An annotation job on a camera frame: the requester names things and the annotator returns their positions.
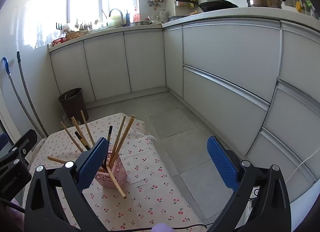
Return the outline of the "black gold-banded chopstick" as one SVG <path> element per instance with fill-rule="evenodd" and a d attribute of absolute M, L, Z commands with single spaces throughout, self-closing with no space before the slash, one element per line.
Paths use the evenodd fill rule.
<path fill-rule="evenodd" d="M 112 136 L 112 130 L 113 130 L 113 126 L 110 125 L 109 128 L 108 128 L 108 134 L 107 134 L 107 142 L 108 142 L 108 145 L 110 145 L 111 136 Z"/>

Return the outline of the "white kitchen cabinets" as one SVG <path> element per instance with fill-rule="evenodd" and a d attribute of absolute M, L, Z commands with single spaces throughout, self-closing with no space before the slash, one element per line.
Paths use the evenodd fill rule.
<path fill-rule="evenodd" d="M 124 27 L 49 49 L 60 93 L 96 105 L 164 87 L 252 163 L 278 164 L 291 200 L 319 180 L 319 20 L 231 8 Z"/>

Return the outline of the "dark brown trash bin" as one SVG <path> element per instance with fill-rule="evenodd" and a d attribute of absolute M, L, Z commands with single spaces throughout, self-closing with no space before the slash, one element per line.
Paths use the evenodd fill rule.
<path fill-rule="evenodd" d="M 74 88 L 66 91 L 59 96 L 58 101 L 61 103 L 66 116 L 69 120 L 72 117 L 81 124 L 84 124 L 84 118 L 88 121 L 89 116 L 85 106 L 82 88 Z"/>

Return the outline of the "cherry print tablecloth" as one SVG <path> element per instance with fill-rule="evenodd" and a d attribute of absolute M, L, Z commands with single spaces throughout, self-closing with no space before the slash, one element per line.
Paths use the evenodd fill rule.
<path fill-rule="evenodd" d="M 88 123 L 95 141 L 106 138 L 109 126 L 113 126 L 109 152 L 124 116 L 124 113 L 117 113 Z M 129 120 L 130 116 L 126 116 L 121 136 Z M 145 123 L 135 119 L 119 152 L 126 174 L 123 192 L 127 198 L 124 199 L 117 189 L 104 188 L 96 179 L 83 191 L 108 230 L 152 228 L 159 223 L 172 228 L 202 224 L 172 180 L 155 143 L 156 139 L 147 131 Z M 39 165 L 47 169 L 61 166 L 48 156 L 75 161 L 79 155 L 80 151 L 64 130 L 52 133 L 35 147 L 30 173 L 33 175 Z"/>

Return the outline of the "wicker basket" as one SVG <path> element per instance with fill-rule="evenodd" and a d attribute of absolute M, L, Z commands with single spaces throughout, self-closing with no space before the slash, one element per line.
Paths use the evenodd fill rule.
<path fill-rule="evenodd" d="M 87 31 L 71 31 L 71 32 L 68 32 L 66 34 L 66 39 L 67 40 L 72 40 L 72 39 L 75 39 L 75 38 L 79 38 L 79 37 L 85 36 L 86 34 L 87 34 Z"/>

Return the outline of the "chrome sink faucet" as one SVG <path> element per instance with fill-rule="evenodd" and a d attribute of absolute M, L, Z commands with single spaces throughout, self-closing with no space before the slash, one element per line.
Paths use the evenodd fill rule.
<path fill-rule="evenodd" d="M 121 10 L 114 8 L 109 12 L 108 15 L 108 26 L 120 26 L 124 24 L 124 18 L 123 18 L 123 13 Z"/>

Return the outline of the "black wok pan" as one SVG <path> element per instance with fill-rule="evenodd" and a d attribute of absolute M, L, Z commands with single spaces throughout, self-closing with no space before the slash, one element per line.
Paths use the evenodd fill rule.
<path fill-rule="evenodd" d="M 198 6 L 203 12 L 211 12 L 217 10 L 224 10 L 229 8 L 238 8 L 238 6 L 234 3 L 231 3 L 227 0 L 207 0 L 202 3 L 198 3 L 193 0 L 175 0 L 178 2 L 190 3 Z"/>

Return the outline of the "blue-handled mop pole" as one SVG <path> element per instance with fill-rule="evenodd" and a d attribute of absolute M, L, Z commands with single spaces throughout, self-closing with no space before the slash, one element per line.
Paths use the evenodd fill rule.
<path fill-rule="evenodd" d="M 16 95 L 16 98 L 18 100 L 18 102 L 20 103 L 20 106 L 22 108 L 22 110 L 24 111 L 25 115 L 27 116 L 27 118 L 29 119 L 29 121 L 31 122 L 32 126 L 36 129 L 36 131 L 42 135 L 41 131 L 39 130 L 39 128 L 37 127 L 37 125 L 35 124 L 35 122 L 33 121 L 33 119 L 31 118 L 31 115 L 29 114 L 29 112 L 27 111 L 27 108 L 25 107 L 21 97 L 19 96 L 18 92 L 17 92 L 17 89 L 16 89 L 16 86 L 14 85 L 14 81 L 12 79 L 12 75 L 11 75 L 11 71 L 10 71 L 10 68 L 9 68 L 9 63 L 8 63 L 8 60 L 6 57 L 3 57 L 2 58 L 3 60 L 3 63 L 4 63 L 4 67 L 5 67 L 5 70 L 6 70 L 6 73 L 8 75 L 8 78 L 9 78 L 9 81 L 11 83 L 11 86 L 12 86 L 12 89 Z"/>

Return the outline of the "grey-handled mop pole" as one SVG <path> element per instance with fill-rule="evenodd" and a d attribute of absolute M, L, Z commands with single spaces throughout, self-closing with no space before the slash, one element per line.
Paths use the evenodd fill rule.
<path fill-rule="evenodd" d="M 31 96 L 30 96 L 28 88 L 27 88 L 27 84 L 26 84 L 26 81 L 25 81 L 25 77 L 24 77 L 23 69 L 22 69 L 22 64 L 21 64 L 20 51 L 16 52 L 16 57 L 17 57 L 18 68 L 19 68 L 20 77 L 21 77 L 21 81 L 22 81 L 22 85 L 23 85 L 23 88 L 24 88 L 25 95 L 26 95 L 27 100 L 29 102 L 30 108 L 31 108 L 31 110 L 32 110 L 32 112 L 33 112 L 33 114 L 34 114 L 34 116 L 35 116 L 40 128 L 42 129 L 42 131 L 39 129 L 38 125 L 35 123 L 35 121 L 33 120 L 32 116 L 29 114 L 27 108 L 24 106 L 23 103 L 22 103 L 22 108 L 23 108 L 27 118 L 29 119 L 29 121 L 31 122 L 33 127 L 36 129 L 36 131 L 41 135 L 41 137 L 42 138 L 48 137 L 48 132 L 46 131 L 42 121 L 39 118 L 39 115 L 36 112 L 36 109 L 34 107 L 34 104 L 32 102 Z"/>

